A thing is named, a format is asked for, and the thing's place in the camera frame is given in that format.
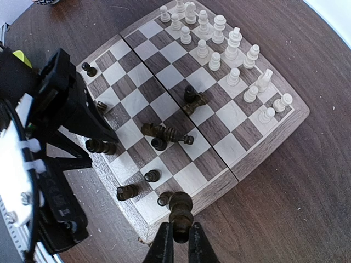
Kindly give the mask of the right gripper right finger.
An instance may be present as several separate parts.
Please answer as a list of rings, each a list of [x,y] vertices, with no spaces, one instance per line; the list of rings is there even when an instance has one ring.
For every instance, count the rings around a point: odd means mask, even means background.
[[[188,262],[219,262],[199,222],[195,222],[189,232]]]

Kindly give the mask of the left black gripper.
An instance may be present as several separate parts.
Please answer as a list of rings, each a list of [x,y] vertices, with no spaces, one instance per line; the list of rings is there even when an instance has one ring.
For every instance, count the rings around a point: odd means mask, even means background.
[[[80,73],[69,54],[58,49],[39,73],[35,97],[35,138],[41,146],[54,145],[73,158],[59,158],[63,170],[91,168],[89,154],[58,131],[90,139],[118,143],[112,127],[98,111]]]

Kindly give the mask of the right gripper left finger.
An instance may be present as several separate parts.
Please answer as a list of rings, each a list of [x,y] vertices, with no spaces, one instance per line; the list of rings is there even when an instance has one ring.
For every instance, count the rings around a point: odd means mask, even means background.
[[[173,224],[163,222],[143,263],[174,263]]]

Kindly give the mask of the dark queen piece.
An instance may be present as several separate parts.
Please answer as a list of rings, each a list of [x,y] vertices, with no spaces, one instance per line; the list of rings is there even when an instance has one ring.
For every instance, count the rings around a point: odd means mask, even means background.
[[[86,149],[91,153],[104,153],[114,155],[117,151],[115,144],[101,140],[89,139],[85,142]]]

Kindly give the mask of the dark king piece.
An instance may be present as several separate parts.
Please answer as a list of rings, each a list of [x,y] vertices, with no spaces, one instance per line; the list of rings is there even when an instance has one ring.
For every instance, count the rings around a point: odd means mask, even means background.
[[[169,201],[169,222],[173,224],[173,239],[183,244],[189,240],[189,231],[194,222],[191,213],[193,200],[186,192],[175,192]]]

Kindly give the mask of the dark knight piece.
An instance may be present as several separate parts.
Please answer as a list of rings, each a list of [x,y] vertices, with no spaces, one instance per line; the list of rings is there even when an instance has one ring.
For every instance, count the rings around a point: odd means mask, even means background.
[[[119,186],[116,190],[118,201],[126,201],[138,195],[139,191],[135,184]]]

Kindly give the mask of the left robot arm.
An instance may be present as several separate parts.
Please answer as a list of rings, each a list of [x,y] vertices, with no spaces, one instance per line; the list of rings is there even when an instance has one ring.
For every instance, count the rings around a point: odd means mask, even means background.
[[[32,104],[25,130],[42,148],[35,157],[46,159],[46,145],[51,144],[75,157],[64,162],[68,168],[92,166],[88,155],[58,131],[60,127],[87,137],[86,148],[91,153],[116,153],[119,142],[116,133],[103,118],[83,77],[63,49],[58,49],[39,73],[9,48],[1,51],[1,98],[17,106],[26,94],[32,97]]]

